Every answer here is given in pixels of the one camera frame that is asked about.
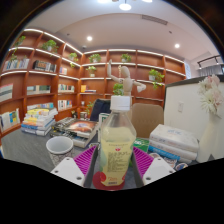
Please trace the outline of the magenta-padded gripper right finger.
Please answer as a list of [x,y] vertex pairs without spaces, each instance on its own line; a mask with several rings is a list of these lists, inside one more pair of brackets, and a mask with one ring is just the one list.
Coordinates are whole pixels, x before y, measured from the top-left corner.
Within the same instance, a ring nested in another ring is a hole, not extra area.
[[137,187],[143,187],[175,173],[175,170],[163,158],[153,158],[137,147],[133,148],[132,165]]

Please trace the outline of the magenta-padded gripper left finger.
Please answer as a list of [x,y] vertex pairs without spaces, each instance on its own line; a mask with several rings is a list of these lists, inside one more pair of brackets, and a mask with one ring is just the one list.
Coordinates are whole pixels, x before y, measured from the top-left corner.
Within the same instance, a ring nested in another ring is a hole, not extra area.
[[65,157],[51,173],[81,187],[89,188],[97,156],[98,147],[94,145],[74,158]]

